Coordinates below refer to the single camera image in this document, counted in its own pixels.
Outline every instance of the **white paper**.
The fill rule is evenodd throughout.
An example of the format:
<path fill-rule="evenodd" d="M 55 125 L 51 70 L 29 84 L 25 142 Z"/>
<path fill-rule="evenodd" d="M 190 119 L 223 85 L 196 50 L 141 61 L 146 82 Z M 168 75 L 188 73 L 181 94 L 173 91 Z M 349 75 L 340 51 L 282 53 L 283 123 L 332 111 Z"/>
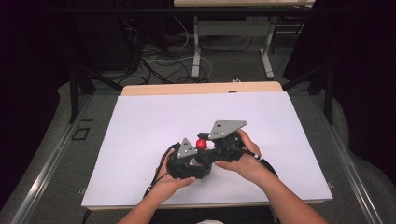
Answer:
<path fill-rule="evenodd" d="M 246 120 L 243 129 L 260 147 L 279 178 L 300 198 L 332 195 L 285 92 L 120 96 L 82 206 L 133 206 L 140 202 L 161 156 L 187 137 L 209 133 L 216 120 Z M 164 204 L 204 205 L 268 202 L 236 173 L 213 164 L 204 179 L 180 189 Z"/>

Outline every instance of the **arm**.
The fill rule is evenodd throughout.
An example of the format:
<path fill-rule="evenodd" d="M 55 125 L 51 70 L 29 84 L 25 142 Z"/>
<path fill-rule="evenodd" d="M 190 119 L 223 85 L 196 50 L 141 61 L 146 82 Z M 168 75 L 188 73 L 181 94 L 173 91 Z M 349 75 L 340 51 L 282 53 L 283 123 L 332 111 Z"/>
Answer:
<path fill-rule="evenodd" d="M 173 150 L 170 150 L 166 155 L 168 159 Z M 186 187 L 195 181 L 195 178 L 186 178 L 186 179 L 174 179 L 172 176 L 168 175 L 166 172 L 166 162 L 163 163 L 161 170 L 158 174 L 158 177 L 163 178 L 159 179 L 158 182 L 154 185 L 149 194 L 143 198 L 140 203 L 138 203 L 134 209 L 131 210 L 122 220 L 119 221 L 119 224 L 126 223 L 149 223 L 154 214 L 155 210 L 157 210 L 158 206 L 160 206 L 163 202 L 168 200 L 178 189 Z"/>
<path fill-rule="evenodd" d="M 261 155 L 260 150 L 248 135 L 238 130 L 245 146 Z M 274 174 L 249 155 L 243 155 L 239 161 L 217 161 L 216 165 L 226 170 L 235 171 L 261 188 L 268 197 L 283 224 L 288 223 L 327 223 L 312 207 L 303 202 Z"/>

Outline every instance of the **black curtain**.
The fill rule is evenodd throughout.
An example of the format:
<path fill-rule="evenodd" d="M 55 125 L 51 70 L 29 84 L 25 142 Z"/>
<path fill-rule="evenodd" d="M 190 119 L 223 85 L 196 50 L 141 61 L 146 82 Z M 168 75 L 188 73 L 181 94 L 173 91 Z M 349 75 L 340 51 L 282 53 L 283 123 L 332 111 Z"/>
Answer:
<path fill-rule="evenodd" d="M 315 7 L 342 8 L 350 3 L 318 0 Z M 284 77 L 295 80 L 336 52 L 334 97 L 347 118 L 349 148 L 396 184 L 392 156 L 396 148 L 396 4 L 389 0 L 354 3 L 342 17 L 308 19 Z"/>
<path fill-rule="evenodd" d="M 57 40 L 37 1 L 0 3 L 0 206 L 35 155 L 67 80 Z"/>

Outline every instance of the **red knob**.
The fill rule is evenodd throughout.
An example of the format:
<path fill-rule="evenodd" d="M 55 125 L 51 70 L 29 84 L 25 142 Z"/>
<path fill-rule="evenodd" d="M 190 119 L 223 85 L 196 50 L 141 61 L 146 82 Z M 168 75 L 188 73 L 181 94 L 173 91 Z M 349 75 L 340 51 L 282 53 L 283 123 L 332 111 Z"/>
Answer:
<path fill-rule="evenodd" d="M 200 148 L 200 149 L 203 149 L 203 150 L 206 150 L 207 149 L 206 140 L 203 139 L 203 138 L 198 139 L 197 142 L 196 142 L 196 147 Z"/>

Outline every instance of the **white desk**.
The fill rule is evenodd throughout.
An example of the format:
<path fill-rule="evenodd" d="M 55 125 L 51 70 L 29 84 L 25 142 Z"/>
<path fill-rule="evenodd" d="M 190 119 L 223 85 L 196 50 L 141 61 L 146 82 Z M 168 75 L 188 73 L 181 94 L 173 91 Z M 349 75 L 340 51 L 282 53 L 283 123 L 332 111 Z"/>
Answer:
<path fill-rule="evenodd" d="M 279 7 L 313 5 L 315 0 L 175 0 L 176 7 Z M 268 52 L 274 35 L 276 17 L 270 21 L 198 21 L 194 17 L 194 59 L 191 77 L 199 76 L 201 49 L 200 35 L 255 35 L 266 36 L 264 48 L 260 49 L 264 72 L 273 79 L 274 72 L 268 59 Z"/>
<path fill-rule="evenodd" d="M 142 95 L 145 87 L 165 91 Z M 261 148 L 279 178 L 303 200 L 317 203 L 332 198 L 290 98 L 279 91 L 278 83 L 145 87 L 129 87 L 119 97 L 82 206 L 91 210 L 135 206 L 165 150 L 184 137 L 195 141 L 196 134 L 210 132 L 217 119 L 247 120 L 244 130 Z M 186 94 L 174 94 L 183 91 Z M 213 165 L 208 176 L 180 189 L 161 208 L 267 203 L 257 186 L 237 173 Z"/>

